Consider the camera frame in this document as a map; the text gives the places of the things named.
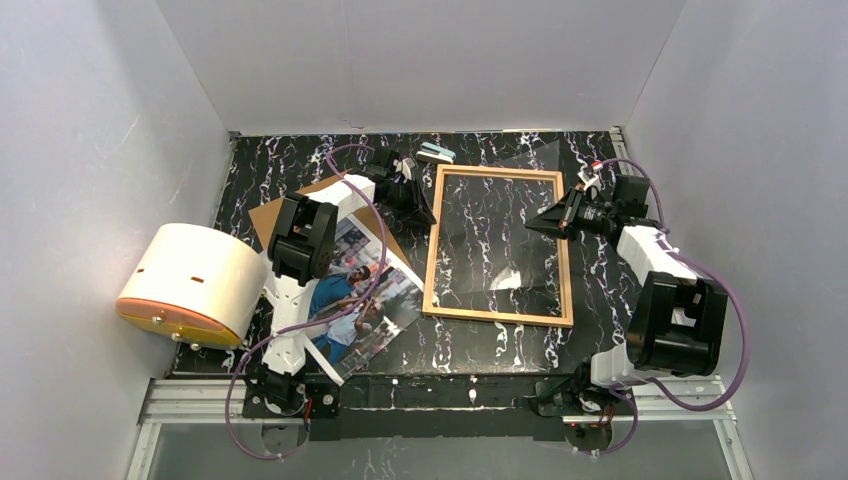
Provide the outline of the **brown cardboard backing board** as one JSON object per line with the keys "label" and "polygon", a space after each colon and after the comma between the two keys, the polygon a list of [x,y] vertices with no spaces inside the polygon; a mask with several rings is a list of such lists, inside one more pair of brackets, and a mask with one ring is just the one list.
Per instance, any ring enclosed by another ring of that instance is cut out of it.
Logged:
{"label": "brown cardboard backing board", "polygon": [[[347,213],[348,219],[357,219],[360,229],[379,240],[383,239],[378,225],[378,221],[381,220],[379,214],[368,207],[365,201],[338,177],[320,180],[313,185],[296,190],[296,193],[320,202],[328,202],[336,197],[341,197],[343,202],[339,207],[339,218],[342,218],[343,213]],[[282,202],[283,198],[280,197],[249,211],[254,230],[263,249],[267,249],[269,246]]]}

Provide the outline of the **printed colour photo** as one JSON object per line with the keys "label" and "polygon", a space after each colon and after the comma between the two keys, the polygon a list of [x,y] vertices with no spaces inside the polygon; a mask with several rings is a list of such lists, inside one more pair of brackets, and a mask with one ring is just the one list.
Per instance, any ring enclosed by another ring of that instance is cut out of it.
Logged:
{"label": "printed colour photo", "polygon": [[327,276],[318,281],[308,320],[333,320],[304,330],[342,380],[347,380],[421,317],[423,282],[356,218],[337,225]]}

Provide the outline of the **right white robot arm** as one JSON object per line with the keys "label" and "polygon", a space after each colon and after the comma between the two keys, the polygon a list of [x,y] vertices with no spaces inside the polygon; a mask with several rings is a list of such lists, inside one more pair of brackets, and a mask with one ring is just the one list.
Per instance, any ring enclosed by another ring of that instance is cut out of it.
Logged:
{"label": "right white robot arm", "polygon": [[623,344],[595,354],[585,378],[597,387],[650,377],[707,376],[719,360],[728,294],[677,257],[661,224],[648,218],[649,180],[620,176],[610,199],[593,186],[567,191],[526,221],[526,228],[560,240],[600,235],[636,275],[641,290]]}

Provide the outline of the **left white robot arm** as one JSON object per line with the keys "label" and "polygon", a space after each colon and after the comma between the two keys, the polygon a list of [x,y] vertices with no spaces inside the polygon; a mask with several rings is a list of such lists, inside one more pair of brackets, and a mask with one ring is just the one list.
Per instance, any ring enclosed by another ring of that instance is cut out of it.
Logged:
{"label": "left white robot arm", "polygon": [[339,146],[326,155],[337,178],[334,183],[308,195],[283,197],[265,249],[270,261],[266,295],[273,317],[271,332],[259,345],[265,350],[265,369],[284,378],[297,375],[312,356],[336,384],[344,382],[306,335],[307,328],[318,323],[308,307],[334,257],[338,223],[363,208],[376,213],[381,205],[418,223],[435,222],[414,159],[370,147],[371,157],[365,164],[342,173],[334,156],[345,149]]}

